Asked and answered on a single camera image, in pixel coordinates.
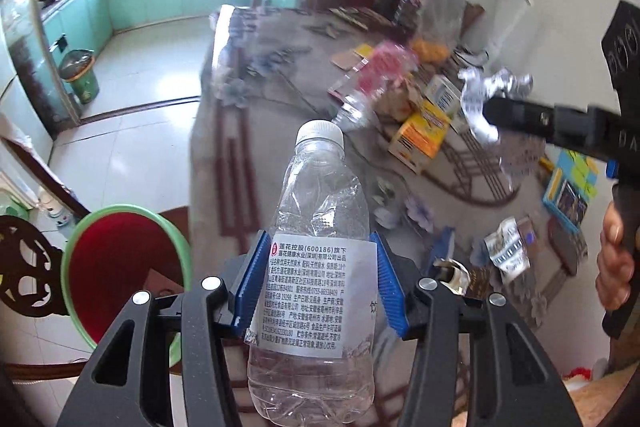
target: orange and yellow medicine box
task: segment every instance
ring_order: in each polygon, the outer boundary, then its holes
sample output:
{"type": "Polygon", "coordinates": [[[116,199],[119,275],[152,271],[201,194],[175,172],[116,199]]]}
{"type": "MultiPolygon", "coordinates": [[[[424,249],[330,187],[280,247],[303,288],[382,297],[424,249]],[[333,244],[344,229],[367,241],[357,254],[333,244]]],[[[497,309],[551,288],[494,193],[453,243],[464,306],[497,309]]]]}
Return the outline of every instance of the orange and yellow medicine box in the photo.
{"type": "Polygon", "coordinates": [[[396,133],[389,152],[419,174],[435,158],[449,130],[450,119],[429,100],[412,114],[396,133]]]}

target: silver screw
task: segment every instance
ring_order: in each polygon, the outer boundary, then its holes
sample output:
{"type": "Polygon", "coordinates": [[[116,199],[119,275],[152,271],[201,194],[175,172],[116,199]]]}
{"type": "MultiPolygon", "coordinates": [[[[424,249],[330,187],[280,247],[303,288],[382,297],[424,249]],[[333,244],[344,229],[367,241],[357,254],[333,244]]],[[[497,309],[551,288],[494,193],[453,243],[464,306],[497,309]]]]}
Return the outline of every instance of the silver screw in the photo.
{"type": "Polygon", "coordinates": [[[423,290],[433,291],[438,287],[438,283],[433,279],[425,277],[424,279],[420,279],[418,281],[418,286],[420,286],[420,288],[422,288],[423,290]]]}
{"type": "Polygon", "coordinates": [[[131,300],[133,301],[133,304],[146,304],[149,302],[150,298],[151,295],[149,295],[149,292],[141,291],[135,292],[131,300]]]}
{"type": "Polygon", "coordinates": [[[492,293],[489,295],[489,302],[494,306],[504,306],[507,304],[507,299],[504,298],[504,295],[500,293],[492,293]]]}
{"type": "Polygon", "coordinates": [[[220,277],[211,276],[211,277],[205,277],[202,280],[202,287],[208,291],[215,290],[221,284],[222,284],[222,280],[220,280],[220,277]]]}

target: crumpled foil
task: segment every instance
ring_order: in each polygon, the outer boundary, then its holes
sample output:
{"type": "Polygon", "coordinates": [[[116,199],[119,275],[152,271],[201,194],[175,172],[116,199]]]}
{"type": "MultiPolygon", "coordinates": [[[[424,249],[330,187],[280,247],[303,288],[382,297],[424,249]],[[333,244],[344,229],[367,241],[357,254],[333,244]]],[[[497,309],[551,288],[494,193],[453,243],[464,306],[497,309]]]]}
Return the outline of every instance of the crumpled foil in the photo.
{"type": "Polygon", "coordinates": [[[492,76],[483,76],[478,68],[466,68],[458,73],[458,77],[465,81],[460,105],[476,140],[500,157],[500,169],[511,184],[530,175],[545,153],[544,139],[498,129],[486,121],[482,108],[484,102],[494,96],[516,100],[527,98],[533,89],[532,76],[516,76],[506,68],[492,76]]]}

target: bottle label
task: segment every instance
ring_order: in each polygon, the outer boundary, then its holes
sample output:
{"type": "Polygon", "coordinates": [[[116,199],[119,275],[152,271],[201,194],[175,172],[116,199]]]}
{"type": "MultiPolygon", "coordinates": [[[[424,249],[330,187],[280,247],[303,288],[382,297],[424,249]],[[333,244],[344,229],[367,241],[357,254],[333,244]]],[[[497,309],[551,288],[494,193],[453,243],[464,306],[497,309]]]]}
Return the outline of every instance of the bottle label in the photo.
{"type": "Polygon", "coordinates": [[[302,357],[364,355],[377,307],[374,243],[277,233],[245,340],[302,357]]]}

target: bottle neck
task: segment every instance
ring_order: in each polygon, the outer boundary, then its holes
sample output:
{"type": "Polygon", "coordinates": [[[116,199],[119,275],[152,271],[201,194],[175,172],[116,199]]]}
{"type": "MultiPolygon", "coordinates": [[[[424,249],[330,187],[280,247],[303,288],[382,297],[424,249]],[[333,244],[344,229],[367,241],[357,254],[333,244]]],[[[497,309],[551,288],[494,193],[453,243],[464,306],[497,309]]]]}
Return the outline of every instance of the bottle neck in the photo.
{"type": "Polygon", "coordinates": [[[336,142],[327,140],[324,138],[311,138],[304,140],[296,145],[295,153],[308,154],[314,152],[331,152],[337,155],[341,160],[344,160],[344,149],[340,147],[336,142]]]}

